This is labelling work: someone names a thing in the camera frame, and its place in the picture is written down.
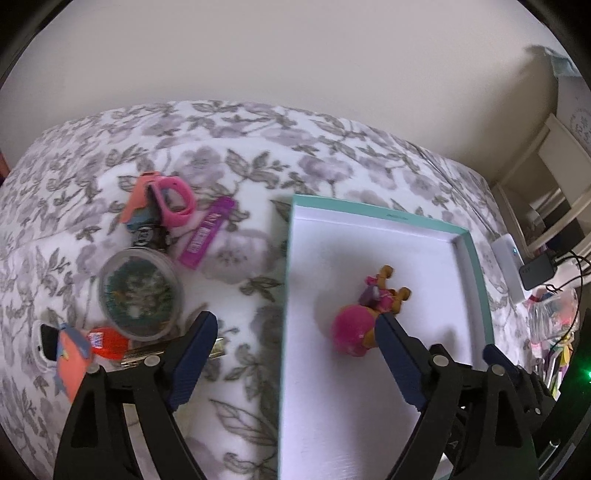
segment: toy figure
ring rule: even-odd
[[[402,287],[398,291],[386,288],[386,280],[394,269],[384,265],[374,277],[367,277],[367,288],[358,303],[347,305],[337,314],[331,328],[333,344],[337,351],[352,356],[364,356],[378,344],[375,341],[376,318],[385,312],[400,313],[402,303],[410,298],[411,290]]]

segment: purple keychain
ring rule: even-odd
[[[185,267],[195,270],[205,256],[223,221],[228,218],[236,202],[230,197],[220,197],[212,203],[205,218],[193,232],[193,236],[178,258]]]

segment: round plastic container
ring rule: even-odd
[[[150,342],[166,335],[181,314],[182,297],[172,260],[156,250],[118,252],[99,273],[103,314],[132,340]]]

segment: flower pattern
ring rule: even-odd
[[[468,228],[496,343],[528,364],[525,313],[508,302],[489,247],[505,226],[478,174],[384,131],[301,109],[221,100],[115,109],[44,132],[0,189],[0,424],[40,479],[51,478],[69,403],[52,374],[35,364],[33,323],[104,324],[96,275],[129,246],[119,215],[147,170],[187,180],[201,211],[219,196],[236,202],[199,270],[179,270],[183,321],[207,308],[228,343],[226,356],[207,363],[200,394],[177,415],[210,478],[277,477],[283,278],[294,193]],[[208,414],[215,417],[195,420]],[[149,465],[141,429],[130,430],[138,463]],[[156,478],[153,467],[144,478]]]

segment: keyring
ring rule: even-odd
[[[162,213],[162,225],[167,228],[174,228],[177,226],[183,226],[191,218],[191,215],[195,211],[195,197],[193,191],[181,178],[179,177],[156,177],[151,182],[152,191],[160,207]],[[185,208],[179,212],[171,210],[164,199],[163,190],[171,189],[177,192],[183,199]]]

